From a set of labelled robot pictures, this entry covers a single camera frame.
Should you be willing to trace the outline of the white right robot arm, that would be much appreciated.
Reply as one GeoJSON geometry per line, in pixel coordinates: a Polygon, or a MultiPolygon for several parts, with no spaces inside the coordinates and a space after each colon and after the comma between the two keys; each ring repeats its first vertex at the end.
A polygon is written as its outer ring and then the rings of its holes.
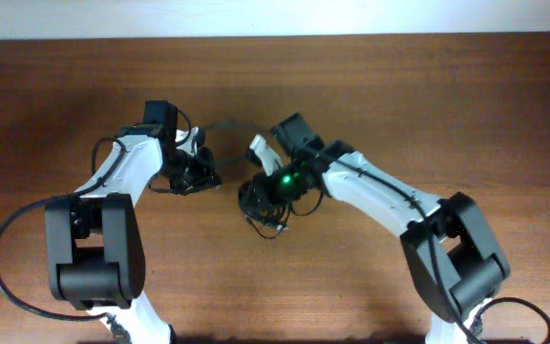
{"type": "Polygon", "coordinates": [[[283,231],[294,203],[312,189],[360,210],[399,239],[414,287],[432,312],[426,342],[479,342],[480,316],[510,265],[475,201],[414,188],[341,141],[324,144],[309,134],[279,140],[289,163],[261,135],[248,147],[263,170],[240,189],[247,221],[283,231]]]}

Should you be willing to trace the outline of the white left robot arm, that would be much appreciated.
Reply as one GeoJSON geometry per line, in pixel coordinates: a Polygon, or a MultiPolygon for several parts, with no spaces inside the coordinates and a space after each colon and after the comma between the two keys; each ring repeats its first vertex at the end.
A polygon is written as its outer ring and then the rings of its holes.
{"type": "Polygon", "coordinates": [[[136,205],[157,175],[167,193],[186,196],[218,187],[199,127],[140,124],[110,139],[112,150],[73,194],[45,207],[49,287],[100,321],[117,343],[174,343],[145,290],[146,261],[136,205]]]}

